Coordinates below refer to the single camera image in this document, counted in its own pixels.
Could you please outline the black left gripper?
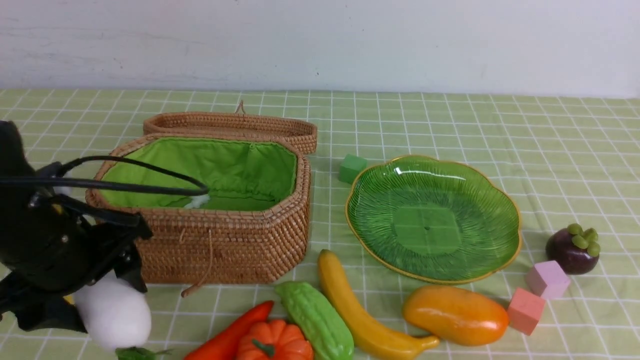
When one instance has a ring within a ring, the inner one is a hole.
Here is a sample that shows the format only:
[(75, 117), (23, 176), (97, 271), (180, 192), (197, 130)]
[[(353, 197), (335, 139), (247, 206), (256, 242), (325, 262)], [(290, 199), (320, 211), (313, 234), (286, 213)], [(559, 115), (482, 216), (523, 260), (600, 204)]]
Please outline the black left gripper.
[(69, 296), (114, 272), (145, 294), (137, 239), (153, 235), (143, 216), (96, 208), (62, 194), (1, 201), (1, 312), (13, 313), (25, 332), (84, 333)]

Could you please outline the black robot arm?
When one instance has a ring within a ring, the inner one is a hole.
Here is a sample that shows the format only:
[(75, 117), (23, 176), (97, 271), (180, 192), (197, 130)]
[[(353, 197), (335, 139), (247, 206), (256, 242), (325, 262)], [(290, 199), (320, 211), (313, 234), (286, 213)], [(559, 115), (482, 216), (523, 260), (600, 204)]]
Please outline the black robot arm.
[(12, 121), (1, 123), (1, 312), (12, 313), (25, 331), (85, 333), (75, 305), (66, 300), (83, 287), (115, 275), (146, 294), (135, 240), (151, 231), (141, 216), (133, 227), (90, 225), (83, 203), (54, 194), (50, 177), (28, 163), (22, 137)]

